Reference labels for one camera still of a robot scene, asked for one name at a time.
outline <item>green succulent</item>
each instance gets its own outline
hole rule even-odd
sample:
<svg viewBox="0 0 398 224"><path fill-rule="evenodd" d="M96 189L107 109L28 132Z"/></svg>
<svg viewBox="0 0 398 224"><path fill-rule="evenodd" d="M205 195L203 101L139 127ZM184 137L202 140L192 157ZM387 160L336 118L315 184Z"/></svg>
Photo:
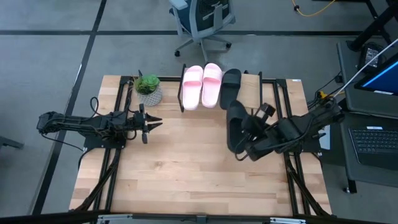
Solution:
<svg viewBox="0 0 398 224"><path fill-rule="evenodd" d="M135 79L134 81L137 92L143 95L149 95L153 93L159 83L160 80L156 77L156 75L145 75Z"/></svg>

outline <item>blue screen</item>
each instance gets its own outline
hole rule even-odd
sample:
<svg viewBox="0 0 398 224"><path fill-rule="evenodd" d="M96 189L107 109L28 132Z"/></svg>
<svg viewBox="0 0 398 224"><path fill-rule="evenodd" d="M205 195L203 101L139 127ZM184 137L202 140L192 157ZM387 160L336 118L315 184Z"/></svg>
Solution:
<svg viewBox="0 0 398 224"><path fill-rule="evenodd" d="M387 67L362 87L389 93L398 93L398 62Z"/></svg>

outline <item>monitor screen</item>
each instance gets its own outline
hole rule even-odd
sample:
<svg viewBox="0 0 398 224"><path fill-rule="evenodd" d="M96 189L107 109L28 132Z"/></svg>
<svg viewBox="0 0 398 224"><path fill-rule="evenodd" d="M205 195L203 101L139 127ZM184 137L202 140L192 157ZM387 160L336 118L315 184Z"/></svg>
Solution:
<svg viewBox="0 0 398 224"><path fill-rule="evenodd" d="M398 93L398 62L392 63L384 70L375 74L375 76L365 82L362 82L361 87L378 91L386 94Z"/></svg>

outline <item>potted plant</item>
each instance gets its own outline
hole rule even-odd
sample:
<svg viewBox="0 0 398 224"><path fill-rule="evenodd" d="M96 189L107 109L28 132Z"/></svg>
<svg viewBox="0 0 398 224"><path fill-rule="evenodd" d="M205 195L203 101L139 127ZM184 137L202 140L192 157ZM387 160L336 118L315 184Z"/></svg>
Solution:
<svg viewBox="0 0 398 224"><path fill-rule="evenodd" d="M145 106L155 106L162 100L160 80L156 75L142 75L134 79L134 87L138 98Z"/></svg>

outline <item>yellow cable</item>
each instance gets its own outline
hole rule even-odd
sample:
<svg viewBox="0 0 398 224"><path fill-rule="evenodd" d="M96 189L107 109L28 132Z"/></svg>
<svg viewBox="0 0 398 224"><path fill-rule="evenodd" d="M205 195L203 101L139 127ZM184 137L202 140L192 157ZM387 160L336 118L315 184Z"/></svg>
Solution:
<svg viewBox="0 0 398 224"><path fill-rule="evenodd" d="M323 12L325 9L327 9L327 8L328 8L330 5L332 5L335 1L336 1L336 0L332 0L332 2L330 2L330 3L329 3L327 6L325 6L323 9L321 9L321 10L319 10L318 12L313 13L313 14L311 14L311 15L305 15L305 14L303 14L303 13L300 11L300 9L297 9L297 12L298 12L300 15L305 16L305 17L316 16L316 15L318 15L319 13Z"/></svg>

